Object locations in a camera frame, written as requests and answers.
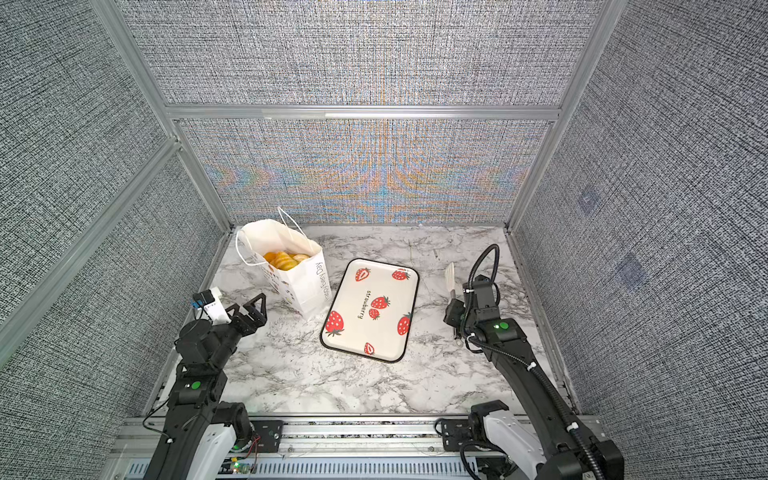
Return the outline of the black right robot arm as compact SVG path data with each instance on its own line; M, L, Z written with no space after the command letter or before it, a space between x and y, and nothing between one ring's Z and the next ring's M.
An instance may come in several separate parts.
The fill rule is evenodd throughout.
M623 479L618 446L595 434L565 402L536 359L521 327L503 319L497 287L480 275L463 285L445 322L502 374L533 430L524 428L501 401L471 408L467 446L501 453L526 479Z

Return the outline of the striped croissant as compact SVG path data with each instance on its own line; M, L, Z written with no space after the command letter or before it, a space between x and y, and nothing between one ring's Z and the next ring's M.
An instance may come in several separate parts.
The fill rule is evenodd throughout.
M264 259L281 271L289 271L299 265L299 261L285 251L267 252Z

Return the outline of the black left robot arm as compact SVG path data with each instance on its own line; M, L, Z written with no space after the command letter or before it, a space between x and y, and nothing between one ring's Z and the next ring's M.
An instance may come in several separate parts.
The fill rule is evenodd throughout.
M251 453L260 439L246 406L224 401L222 394L225 367L240 340L268 321L266 295L226 307L218 324L205 312L213 300L210 290L193 296L200 313L174 342L180 363L146 479L213 479L232 452Z

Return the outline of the white paper gift bag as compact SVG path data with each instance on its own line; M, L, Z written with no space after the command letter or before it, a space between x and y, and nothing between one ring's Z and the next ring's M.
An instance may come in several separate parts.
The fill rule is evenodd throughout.
M240 260L264 274L269 284L303 317L309 318L331 300L331 287L322 247L308 237L284 209L280 219L259 220L242 226L235 236L235 249ZM285 251L306 254L310 259L289 271L272 267L265 259L267 252Z

